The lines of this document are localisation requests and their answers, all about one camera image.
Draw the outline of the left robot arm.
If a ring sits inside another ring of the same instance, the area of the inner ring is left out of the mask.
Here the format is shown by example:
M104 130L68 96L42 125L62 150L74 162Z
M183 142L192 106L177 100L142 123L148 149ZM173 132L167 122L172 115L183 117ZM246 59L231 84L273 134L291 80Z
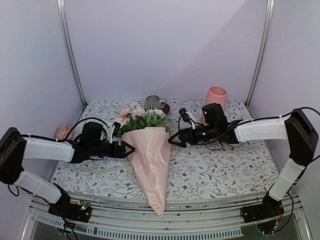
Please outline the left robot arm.
M135 148L125 141L114 141L120 129L114 123L108 129L97 122L87 122L75 139L63 140L22 134L17 128L9 128L0 140L0 181L44 200L48 213L67 220L88 222L92 213L90 203L71 201L70 195L56 183L27 171L25 160L49 160L80 164L101 157L125 159Z

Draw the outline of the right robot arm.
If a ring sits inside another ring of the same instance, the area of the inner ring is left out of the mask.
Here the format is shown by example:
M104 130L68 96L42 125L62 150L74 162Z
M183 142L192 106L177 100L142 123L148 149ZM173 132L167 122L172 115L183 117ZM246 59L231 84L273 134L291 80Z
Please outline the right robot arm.
M244 206L240 214L246 222L282 215L282 199L289 195L306 168L319 159L316 154L319 134L304 113L307 110L319 114L319 111L303 106L278 116L228 121L218 103L207 104L201 110L204 124L196 123L191 114L182 108L179 111L180 119L191 126L178 129L168 142L186 148L187 145L205 146L214 142L235 145L249 141L266 141L272 157L276 159L276 165L280 167L280 173L262 202Z

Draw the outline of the pink flower bouquet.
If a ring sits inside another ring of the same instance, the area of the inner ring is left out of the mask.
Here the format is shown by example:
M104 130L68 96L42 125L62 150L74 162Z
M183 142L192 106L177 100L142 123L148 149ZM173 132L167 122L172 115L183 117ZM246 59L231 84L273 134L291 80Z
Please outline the pink flower bouquet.
M146 110L137 104L123 105L115 119L118 136L135 148L128 156L135 176L157 216L165 211L171 145L168 119L161 109Z

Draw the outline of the cream printed ribbon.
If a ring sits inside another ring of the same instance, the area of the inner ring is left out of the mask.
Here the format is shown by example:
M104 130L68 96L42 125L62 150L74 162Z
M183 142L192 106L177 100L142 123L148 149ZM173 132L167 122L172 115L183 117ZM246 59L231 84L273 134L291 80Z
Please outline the cream printed ribbon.
M85 171L85 172L92 172L92 173L109 173L112 171L117 171L117 170L123 170L125 168L130 167L131 164L123 164L121 166L114 166L114 167L110 167L110 168L106 168L106 167L101 167L101 168L83 168L77 165L74 165L73 167L81 170L81 171Z

